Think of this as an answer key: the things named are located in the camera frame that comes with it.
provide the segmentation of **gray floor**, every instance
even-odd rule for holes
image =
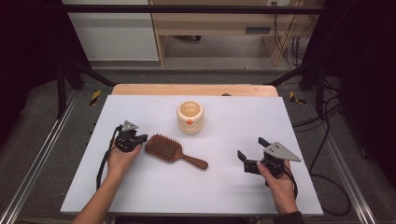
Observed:
[[[249,43],[262,50],[247,49],[246,46],[249,46]],[[189,37],[177,36],[170,39],[169,45],[173,47],[168,48],[163,68],[148,63],[135,63],[133,66],[129,63],[97,63],[95,69],[104,77],[122,83],[248,83],[257,85],[274,80],[291,69],[287,64],[273,67],[260,38],[203,36],[201,42],[196,42]],[[70,220],[73,218],[59,212],[64,200],[64,192],[71,184],[78,168],[106,95],[111,93],[111,88],[85,75],[83,77],[87,84],[83,91],[78,91],[76,105],[21,208],[20,220],[44,218],[49,219],[49,223],[54,223],[54,219]],[[290,91],[295,92],[297,99],[305,99],[310,95],[310,92],[302,92],[298,89],[295,85],[298,79],[298,77],[291,79],[277,88],[279,95],[284,98],[291,123],[315,116],[308,104],[290,101]],[[331,83],[337,85],[338,80],[333,78]],[[92,94],[96,90],[102,91],[98,102],[96,105],[89,105]],[[327,99],[331,96],[331,92],[326,92]],[[3,186],[0,193],[0,209],[2,211],[12,200],[55,122],[56,97],[55,82],[33,89],[25,109],[13,127],[13,134],[2,145],[0,151],[0,169],[2,170],[0,181]],[[359,138],[352,131],[345,116],[336,113],[331,117],[330,127],[331,135],[355,177],[364,199],[370,206],[376,223],[396,223],[396,214],[393,212],[396,207],[396,191],[382,175],[377,163],[361,156]],[[310,164],[323,135],[318,127],[299,132],[308,128],[296,128],[295,131],[304,159],[307,164]],[[318,157],[313,171],[316,174],[326,175],[342,185],[329,155],[329,149],[326,147]],[[339,189],[323,179],[313,177],[313,181],[324,207],[334,212],[345,210],[347,200]],[[343,217],[325,213],[322,217],[306,217],[305,221],[307,223],[361,223],[354,208]],[[265,218],[264,222],[271,223],[271,220]]]

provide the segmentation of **white cabinet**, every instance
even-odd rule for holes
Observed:
[[[148,5],[148,0],[63,0],[64,4]],[[69,13],[89,61],[158,61],[151,15]]]

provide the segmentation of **human hand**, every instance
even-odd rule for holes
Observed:
[[[107,159],[107,175],[124,177],[132,161],[140,153],[141,145],[137,145],[131,152],[119,150],[113,143]]]
[[[290,162],[285,161],[285,166],[290,168]],[[271,189],[277,212],[280,215],[297,212],[291,179],[287,175],[282,175],[279,179],[274,178],[265,165],[259,161],[257,167]]]

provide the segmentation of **white table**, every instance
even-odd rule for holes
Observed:
[[[187,100],[205,108],[205,126],[195,135],[177,127],[177,106]],[[269,188],[260,175],[244,173],[239,149],[248,159],[262,158],[258,137],[278,141],[303,159],[292,162],[304,215],[322,215],[318,197],[283,99],[250,96],[110,95],[96,124],[61,212],[76,214],[95,192],[95,178],[114,129],[126,119],[137,134],[162,133],[187,155],[205,160],[202,171],[186,161],[167,163],[144,150],[125,176],[109,212],[131,216],[262,216],[276,214]]]

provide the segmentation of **wooden hairbrush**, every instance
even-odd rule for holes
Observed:
[[[182,147],[179,142],[162,134],[154,134],[148,140],[145,150],[147,153],[164,161],[173,162],[178,159],[183,159],[203,170],[205,170],[208,166],[206,161],[202,161],[183,154]]]

